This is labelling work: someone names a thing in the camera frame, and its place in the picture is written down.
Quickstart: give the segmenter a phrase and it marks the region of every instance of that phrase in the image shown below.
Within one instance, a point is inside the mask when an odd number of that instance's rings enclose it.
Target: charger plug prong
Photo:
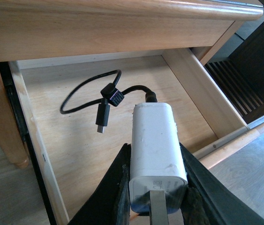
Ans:
[[[163,190],[150,190],[150,225],[169,225]]]

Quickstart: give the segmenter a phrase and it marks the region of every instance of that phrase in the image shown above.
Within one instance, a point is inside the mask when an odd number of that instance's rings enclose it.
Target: wooden desk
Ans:
[[[243,21],[262,15],[258,1],[246,3],[249,4],[205,0],[74,0],[71,4],[66,0],[0,0],[0,61],[194,47],[193,52],[203,62]],[[174,62],[176,58],[187,56],[191,62],[195,61],[185,50],[167,51],[162,56],[176,70],[176,75],[181,70]],[[198,70],[192,70],[191,66],[185,64],[188,74],[198,72],[194,78],[200,80],[200,74],[204,74],[200,65],[195,65]],[[212,113],[208,113],[208,108],[205,111],[210,118]],[[237,122],[231,122],[233,129],[215,131],[217,138],[245,126],[233,110],[229,112]],[[1,76],[0,146],[11,163],[19,167],[27,165],[27,154]],[[60,224],[66,223],[66,216],[59,214],[60,208],[54,209]]]

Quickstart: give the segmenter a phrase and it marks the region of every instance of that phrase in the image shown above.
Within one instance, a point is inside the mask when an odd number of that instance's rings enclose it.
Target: white charger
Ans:
[[[133,111],[130,166],[131,209],[150,211],[150,191],[164,191],[167,213],[182,203],[187,182],[170,105],[140,103]]]

